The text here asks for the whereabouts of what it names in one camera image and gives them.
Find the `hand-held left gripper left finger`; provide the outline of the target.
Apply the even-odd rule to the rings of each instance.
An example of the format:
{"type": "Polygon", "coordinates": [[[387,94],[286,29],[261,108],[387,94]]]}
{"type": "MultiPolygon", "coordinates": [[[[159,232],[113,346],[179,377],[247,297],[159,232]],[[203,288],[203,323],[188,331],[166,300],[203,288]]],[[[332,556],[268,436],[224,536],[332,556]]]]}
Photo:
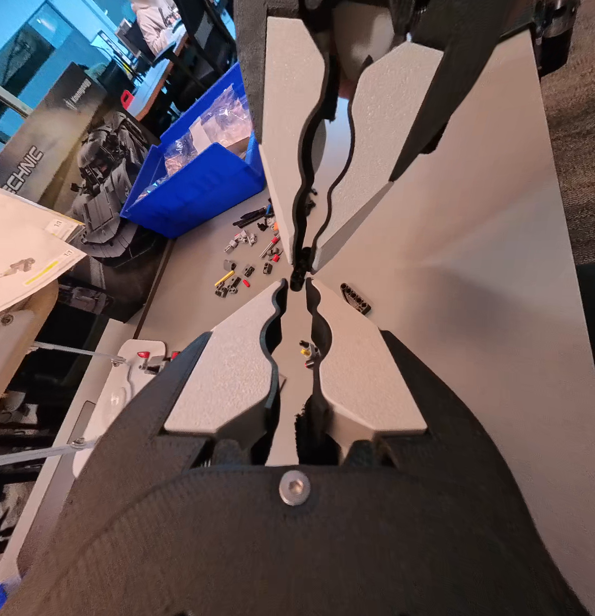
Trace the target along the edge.
{"type": "Polygon", "coordinates": [[[280,344],[288,282],[273,282],[206,334],[164,429],[170,434],[233,440],[268,455],[280,417],[280,344]]]}

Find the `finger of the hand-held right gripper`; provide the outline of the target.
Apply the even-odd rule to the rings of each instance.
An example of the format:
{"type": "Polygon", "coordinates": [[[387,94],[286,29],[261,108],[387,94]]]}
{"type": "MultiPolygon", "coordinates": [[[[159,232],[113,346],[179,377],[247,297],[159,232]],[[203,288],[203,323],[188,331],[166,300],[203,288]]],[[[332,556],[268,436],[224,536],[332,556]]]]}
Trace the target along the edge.
{"type": "Polygon", "coordinates": [[[268,17],[265,39],[263,131],[260,152],[269,193],[291,265],[299,262],[304,227],[296,222],[299,197],[311,166],[303,142],[316,129],[330,68],[325,38],[314,35],[301,19],[268,17]]]}
{"type": "Polygon", "coordinates": [[[392,172],[443,55],[403,42],[364,68],[348,104],[348,160],[330,187],[328,217],[314,240],[311,272],[338,254],[393,186],[392,172]]]}

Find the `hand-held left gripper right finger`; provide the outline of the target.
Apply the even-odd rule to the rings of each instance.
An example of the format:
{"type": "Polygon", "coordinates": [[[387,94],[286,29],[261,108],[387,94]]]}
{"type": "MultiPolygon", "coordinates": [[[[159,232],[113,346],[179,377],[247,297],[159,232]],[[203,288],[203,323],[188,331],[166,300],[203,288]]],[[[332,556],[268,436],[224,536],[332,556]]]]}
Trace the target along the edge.
{"type": "Polygon", "coordinates": [[[320,351],[313,395],[323,405],[324,432],[341,450],[424,434],[425,419],[381,330],[317,279],[308,278],[305,291],[320,351]]]}

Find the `partly built lego model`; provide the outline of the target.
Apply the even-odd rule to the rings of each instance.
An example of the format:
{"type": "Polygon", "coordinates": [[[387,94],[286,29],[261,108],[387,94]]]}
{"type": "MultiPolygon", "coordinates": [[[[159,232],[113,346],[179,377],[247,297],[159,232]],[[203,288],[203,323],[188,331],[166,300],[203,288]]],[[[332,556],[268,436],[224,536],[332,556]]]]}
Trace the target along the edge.
{"type": "Polygon", "coordinates": [[[170,357],[151,356],[149,351],[139,351],[138,358],[141,359],[139,369],[146,374],[157,375],[162,372],[181,351],[174,351],[170,357]]]}

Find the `pile of lego pieces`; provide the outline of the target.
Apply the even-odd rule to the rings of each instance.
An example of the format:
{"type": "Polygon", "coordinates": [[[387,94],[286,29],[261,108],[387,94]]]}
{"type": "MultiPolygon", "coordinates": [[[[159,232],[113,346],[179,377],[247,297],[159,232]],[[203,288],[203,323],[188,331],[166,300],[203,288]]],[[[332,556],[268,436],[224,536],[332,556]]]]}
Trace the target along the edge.
{"type": "Polygon", "coordinates": [[[290,282],[297,250],[280,236],[280,221],[272,198],[250,207],[232,221],[232,235],[223,250],[223,274],[214,284],[216,296],[233,296],[242,288],[255,288],[281,278],[290,282]]]}

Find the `short black lego beam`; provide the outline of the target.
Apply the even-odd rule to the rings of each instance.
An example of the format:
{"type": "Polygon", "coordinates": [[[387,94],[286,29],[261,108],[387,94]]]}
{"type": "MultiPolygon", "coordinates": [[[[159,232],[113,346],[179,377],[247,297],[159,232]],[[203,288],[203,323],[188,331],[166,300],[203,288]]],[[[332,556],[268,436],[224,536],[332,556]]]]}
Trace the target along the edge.
{"type": "Polygon", "coordinates": [[[312,249],[304,246],[294,257],[294,267],[289,281],[289,287],[293,292],[300,292],[304,286],[307,273],[310,272],[312,265],[312,249]]]}

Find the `black curved lego beam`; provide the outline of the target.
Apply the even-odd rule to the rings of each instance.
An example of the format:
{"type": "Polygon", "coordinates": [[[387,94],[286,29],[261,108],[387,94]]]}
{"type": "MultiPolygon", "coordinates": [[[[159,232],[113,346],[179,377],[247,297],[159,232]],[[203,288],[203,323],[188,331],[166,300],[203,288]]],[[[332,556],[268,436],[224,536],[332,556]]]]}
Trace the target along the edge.
{"type": "Polygon", "coordinates": [[[371,304],[347,283],[340,284],[340,292],[345,302],[362,315],[368,315],[371,312],[371,304]]]}

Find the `dark printed lego box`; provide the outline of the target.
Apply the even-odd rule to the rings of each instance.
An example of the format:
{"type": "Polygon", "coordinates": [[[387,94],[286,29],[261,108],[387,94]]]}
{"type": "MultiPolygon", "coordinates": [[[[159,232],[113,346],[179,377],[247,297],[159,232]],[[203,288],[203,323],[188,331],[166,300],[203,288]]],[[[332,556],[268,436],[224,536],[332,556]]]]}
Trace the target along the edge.
{"type": "Polygon", "coordinates": [[[60,301],[129,321],[144,306],[166,240],[122,217],[158,139],[81,66],[70,64],[0,152],[0,189],[79,223],[86,256],[60,301]]]}

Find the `clear plastic parts bags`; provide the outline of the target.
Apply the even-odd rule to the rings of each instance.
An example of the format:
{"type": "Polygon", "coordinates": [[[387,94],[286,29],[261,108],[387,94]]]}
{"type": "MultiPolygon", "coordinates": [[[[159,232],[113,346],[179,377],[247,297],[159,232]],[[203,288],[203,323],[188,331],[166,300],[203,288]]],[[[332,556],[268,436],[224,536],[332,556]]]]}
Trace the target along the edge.
{"type": "Polygon", "coordinates": [[[239,97],[231,84],[168,146],[164,153],[166,171],[169,176],[177,173],[214,143],[244,159],[252,131],[247,100],[239,97]]]}

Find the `white booklet stand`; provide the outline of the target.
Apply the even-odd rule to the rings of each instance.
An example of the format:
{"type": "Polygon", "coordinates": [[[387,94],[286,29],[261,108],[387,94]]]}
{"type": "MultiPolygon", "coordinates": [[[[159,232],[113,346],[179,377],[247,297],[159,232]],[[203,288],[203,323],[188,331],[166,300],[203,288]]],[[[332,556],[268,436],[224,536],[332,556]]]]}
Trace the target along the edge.
{"type": "Polygon", "coordinates": [[[9,387],[11,380],[25,358],[35,350],[47,352],[68,352],[80,356],[110,361],[107,379],[103,385],[98,401],[90,416],[83,435],[72,439],[64,445],[53,444],[52,447],[33,448],[35,443],[48,443],[52,433],[37,424],[18,423],[16,420],[0,422],[0,429],[35,429],[35,434],[0,434],[0,448],[20,449],[17,452],[0,455],[0,475],[30,474],[30,466],[35,460],[60,457],[75,453],[73,471],[78,477],[89,458],[87,450],[95,444],[116,420],[124,407],[156,375],[143,373],[139,369],[141,359],[139,351],[149,351],[153,356],[166,356],[166,346],[160,341],[127,340],[120,351],[126,357],[117,354],[77,349],[70,346],[45,343],[35,338],[45,324],[47,317],[57,303],[59,285],[53,281],[30,297],[0,313],[0,405],[6,404],[10,392],[17,390],[9,387]]]}

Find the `black office chair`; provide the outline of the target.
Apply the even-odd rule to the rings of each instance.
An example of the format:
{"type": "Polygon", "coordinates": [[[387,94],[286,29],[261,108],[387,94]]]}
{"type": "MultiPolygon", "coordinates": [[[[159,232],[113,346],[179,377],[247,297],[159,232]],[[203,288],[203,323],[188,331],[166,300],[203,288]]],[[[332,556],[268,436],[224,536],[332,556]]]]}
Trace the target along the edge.
{"type": "Polygon", "coordinates": [[[175,1],[195,57],[217,77],[237,60],[237,45],[209,1],[175,1]]]}

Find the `blue plastic bin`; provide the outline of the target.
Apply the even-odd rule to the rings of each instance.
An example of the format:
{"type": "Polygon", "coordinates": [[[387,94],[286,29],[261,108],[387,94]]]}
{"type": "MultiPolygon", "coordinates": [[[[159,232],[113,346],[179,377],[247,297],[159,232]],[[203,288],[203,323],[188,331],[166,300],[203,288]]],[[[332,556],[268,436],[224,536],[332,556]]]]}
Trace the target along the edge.
{"type": "Polygon", "coordinates": [[[146,190],[167,174],[164,154],[229,86],[245,95],[240,64],[232,66],[152,145],[120,212],[121,218],[175,239],[248,198],[260,193],[265,174],[259,145],[251,133],[243,158],[213,143],[193,161],[150,193],[146,190]]]}

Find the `wooden workbench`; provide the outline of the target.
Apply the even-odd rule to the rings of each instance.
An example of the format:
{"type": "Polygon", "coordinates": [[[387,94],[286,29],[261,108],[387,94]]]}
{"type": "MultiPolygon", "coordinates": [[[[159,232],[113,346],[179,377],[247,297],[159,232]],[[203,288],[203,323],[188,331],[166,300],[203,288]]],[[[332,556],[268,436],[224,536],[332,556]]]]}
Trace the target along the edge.
{"type": "Polygon", "coordinates": [[[154,65],[144,76],[128,106],[128,112],[138,121],[142,121],[151,111],[155,100],[164,88],[173,67],[170,53],[178,55],[186,45],[188,38],[186,30],[183,27],[178,28],[172,34],[170,43],[155,57],[154,65]]]}

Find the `open instruction booklet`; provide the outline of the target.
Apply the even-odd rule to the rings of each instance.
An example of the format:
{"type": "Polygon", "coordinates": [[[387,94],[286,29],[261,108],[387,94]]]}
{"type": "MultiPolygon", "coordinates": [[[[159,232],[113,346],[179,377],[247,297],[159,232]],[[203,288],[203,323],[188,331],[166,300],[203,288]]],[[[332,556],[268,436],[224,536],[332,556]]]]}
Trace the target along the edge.
{"type": "Polygon", "coordinates": [[[71,245],[84,229],[78,220],[0,189],[0,313],[85,258],[71,245]]]}

